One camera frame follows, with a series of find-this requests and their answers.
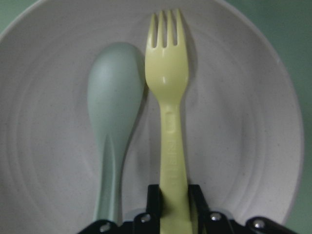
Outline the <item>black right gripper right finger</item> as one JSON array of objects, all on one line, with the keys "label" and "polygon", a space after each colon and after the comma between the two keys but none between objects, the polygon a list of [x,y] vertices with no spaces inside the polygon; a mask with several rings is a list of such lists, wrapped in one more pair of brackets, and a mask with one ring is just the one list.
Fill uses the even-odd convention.
[{"label": "black right gripper right finger", "polygon": [[206,234],[205,222],[210,208],[205,200],[202,189],[197,184],[188,186],[191,224],[194,234]]}]

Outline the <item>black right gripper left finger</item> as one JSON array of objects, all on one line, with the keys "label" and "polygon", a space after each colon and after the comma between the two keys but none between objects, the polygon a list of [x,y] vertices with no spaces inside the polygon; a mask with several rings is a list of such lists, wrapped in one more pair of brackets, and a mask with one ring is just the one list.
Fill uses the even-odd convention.
[{"label": "black right gripper left finger", "polygon": [[145,215],[146,234],[160,233],[160,217],[162,212],[162,195],[158,184],[148,186]]}]

